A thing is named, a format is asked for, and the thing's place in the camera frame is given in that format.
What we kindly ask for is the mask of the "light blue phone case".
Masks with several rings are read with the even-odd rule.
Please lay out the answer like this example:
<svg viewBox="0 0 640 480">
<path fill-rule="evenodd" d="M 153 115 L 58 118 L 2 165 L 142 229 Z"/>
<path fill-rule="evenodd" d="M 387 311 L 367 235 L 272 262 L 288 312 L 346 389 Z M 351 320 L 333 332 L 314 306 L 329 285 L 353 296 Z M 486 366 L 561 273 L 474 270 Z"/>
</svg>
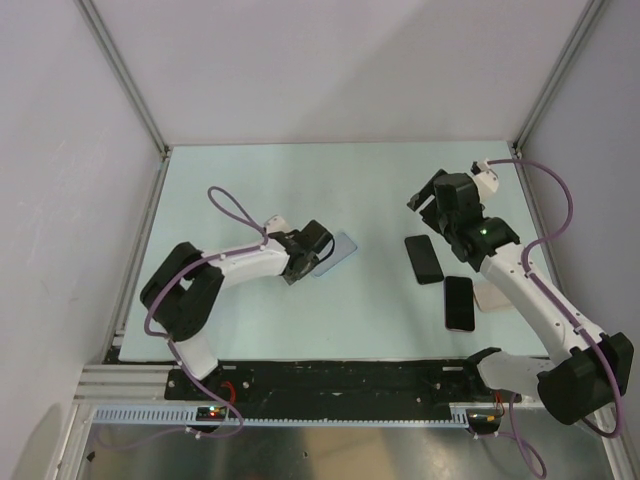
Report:
<svg viewBox="0 0 640 480">
<path fill-rule="evenodd" d="M 313 278 L 321 276 L 343 263 L 358 250 L 358 245 L 345 231 L 339 231 L 334 237 L 334 254 L 325 262 L 317 265 L 311 272 Z"/>
</svg>

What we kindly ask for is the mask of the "black smartphone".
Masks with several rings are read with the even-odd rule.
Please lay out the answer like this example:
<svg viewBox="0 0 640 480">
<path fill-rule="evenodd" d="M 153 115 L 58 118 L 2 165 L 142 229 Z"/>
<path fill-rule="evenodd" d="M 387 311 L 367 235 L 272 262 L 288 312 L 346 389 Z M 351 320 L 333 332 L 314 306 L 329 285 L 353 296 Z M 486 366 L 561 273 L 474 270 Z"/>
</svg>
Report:
<svg viewBox="0 0 640 480">
<path fill-rule="evenodd" d="M 444 273 L 428 235 L 406 237 L 404 244 L 419 285 L 435 284 L 444 280 Z"/>
</svg>

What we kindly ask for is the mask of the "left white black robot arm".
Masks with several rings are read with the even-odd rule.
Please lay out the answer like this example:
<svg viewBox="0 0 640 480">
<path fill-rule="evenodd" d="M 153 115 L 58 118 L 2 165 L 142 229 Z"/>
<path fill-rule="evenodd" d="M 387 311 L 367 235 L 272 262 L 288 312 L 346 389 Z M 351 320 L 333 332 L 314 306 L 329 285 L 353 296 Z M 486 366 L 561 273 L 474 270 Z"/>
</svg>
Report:
<svg viewBox="0 0 640 480">
<path fill-rule="evenodd" d="M 219 358 L 204 333 L 219 294 L 267 277 L 292 285 L 311 273 L 334 248 L 334 236 L 316 220 L 298 230 L 279 217 L 258 229 L 261 239 L 227 251 L 206 253 L 189 242 L 178 244 L 147 281 L 140 301 L 147 310 L 144 328 L 164 338 L 186 368 L 187 387 L 201 399 L 221 389 Z"/>
</svg>

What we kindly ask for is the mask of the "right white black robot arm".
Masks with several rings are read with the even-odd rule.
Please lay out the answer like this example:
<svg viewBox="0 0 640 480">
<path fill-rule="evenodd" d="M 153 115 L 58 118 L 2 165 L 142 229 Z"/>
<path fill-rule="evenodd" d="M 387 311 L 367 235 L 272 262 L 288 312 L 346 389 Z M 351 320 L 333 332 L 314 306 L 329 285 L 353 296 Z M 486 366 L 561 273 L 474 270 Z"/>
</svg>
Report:
<svg viewBox="0 0 640 480">
<path fill-rule="evenodd" d="M 573 425 L 597 410 L 618 405 L 634 356 L 623 334 L 609 335 L 578 312 L 528 259 L 515 231 L 484 214 L 484 201 L 499 186 L 489 167 L 471 173 L 438 170 L 408 202 L 441 235 L 455 257 L 480 273 L 515 307 L 547 352 L 547 360 L 488 348 L 462 376 L 476 401 L 507 390 L 542 402 L 560 423 Z"/>
</svg>

